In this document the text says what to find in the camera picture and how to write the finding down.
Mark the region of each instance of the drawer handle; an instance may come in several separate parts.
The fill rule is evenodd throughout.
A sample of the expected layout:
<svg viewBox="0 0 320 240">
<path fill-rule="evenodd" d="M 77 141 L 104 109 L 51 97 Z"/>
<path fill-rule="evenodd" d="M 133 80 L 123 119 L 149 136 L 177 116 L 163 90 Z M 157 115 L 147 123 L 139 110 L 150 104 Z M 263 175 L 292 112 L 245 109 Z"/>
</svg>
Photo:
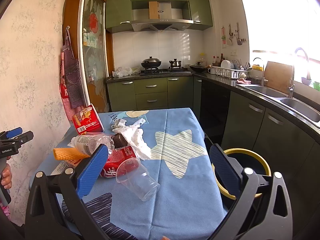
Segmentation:
<svg viewBox="0 0 320 240">
<path fill-rule="evenodd" d="M 256 111 L 256 112 L 259 112 L 259 113 L 262 113 L 262 112 L 263 112 L 262 109 L 256 108 L 256 107 L 254 107 L 253 105 L 250 105 L 250 104 L 249 104 L 249 107 L 250 107 L 253 111 Z"/>
<path fill-rule="evenodd" d="M 269 118 L 271 121 L 275 122 L 276 124 L 283 125 L 283 122 L 277 120 L 276 118 L 272 117 L 271 115 L 268 115 L 268 118 Z"/>
</svg>

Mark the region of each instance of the purple checkered apron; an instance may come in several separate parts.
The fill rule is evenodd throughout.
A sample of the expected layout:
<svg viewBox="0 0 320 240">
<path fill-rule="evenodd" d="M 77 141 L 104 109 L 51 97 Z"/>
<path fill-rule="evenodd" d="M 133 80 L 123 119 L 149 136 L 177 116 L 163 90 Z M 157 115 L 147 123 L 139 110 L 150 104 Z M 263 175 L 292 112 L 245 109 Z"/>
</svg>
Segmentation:
<svg viewBox="0 0 320 240">
<path fill-rule="evenodd" d="M 66 28 L 65 43 L 62 47 L 64 52 L 65 80 L 69 100 L 72 108 L 85 105 L 83 88 L 81 84 L 80 66 L 78 59 L 73 55 L 69 28 Z"/>
</svg>

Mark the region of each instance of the clear plastic cup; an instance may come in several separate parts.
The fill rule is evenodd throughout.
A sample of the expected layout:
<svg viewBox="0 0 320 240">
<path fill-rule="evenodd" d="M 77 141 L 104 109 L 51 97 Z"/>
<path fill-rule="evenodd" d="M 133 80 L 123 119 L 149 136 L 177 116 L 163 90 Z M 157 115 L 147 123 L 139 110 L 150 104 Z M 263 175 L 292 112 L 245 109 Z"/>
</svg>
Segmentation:
<svg viewBox="0 0 320 240">
<path fill-rule="evenodd" d="M 116 181 L 125 185 L 142 201 L 147 201 L 159 190 L 160 184 L 149 176 L 149 172 L 138 158 L 125 160 L 117 169 Z"/>
</svg>

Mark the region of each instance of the sink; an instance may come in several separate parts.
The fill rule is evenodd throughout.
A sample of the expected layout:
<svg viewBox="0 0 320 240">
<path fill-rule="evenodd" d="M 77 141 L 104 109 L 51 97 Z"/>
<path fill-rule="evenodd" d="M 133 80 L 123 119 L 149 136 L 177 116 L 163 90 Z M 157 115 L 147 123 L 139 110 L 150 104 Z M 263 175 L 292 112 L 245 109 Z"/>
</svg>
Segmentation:
<svg viewBox="0 0 320 240">
<path fill-rule="evenodd" d="M 313 122 L 320 122 L 320 114 L 310 106 L 293 98 L 284 98 L 281 99 L 280 102 L 303 114 Z"/>
<path fill-rule="evenodd" d="M 272 88 L 268 88 L 268 87 L 262 87 L 259 85 L 240 85 L 241 87 L 256 91 L 258 93 L 261 93 L 263 95 L 266 95 L 268 97 L 272 97 L 272 98 L 285 98 L 287 97 L 286 94 L 281 93 L 277 90 L 274 90 Z"/>
</svg>

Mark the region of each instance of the mug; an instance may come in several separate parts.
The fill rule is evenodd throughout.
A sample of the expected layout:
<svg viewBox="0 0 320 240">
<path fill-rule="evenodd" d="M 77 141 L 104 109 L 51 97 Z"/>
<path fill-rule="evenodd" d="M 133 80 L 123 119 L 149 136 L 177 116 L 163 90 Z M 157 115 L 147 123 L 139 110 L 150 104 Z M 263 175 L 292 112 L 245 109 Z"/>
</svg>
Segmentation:
<svg viewBox="0 0 320 240">
<path fill-rule="evenodd" d="M 210 74 L 215 74 L 215 70 L 214 70 L 214 68 L 208 68 L 208 72 L 210 73 Z"/>
</svg>

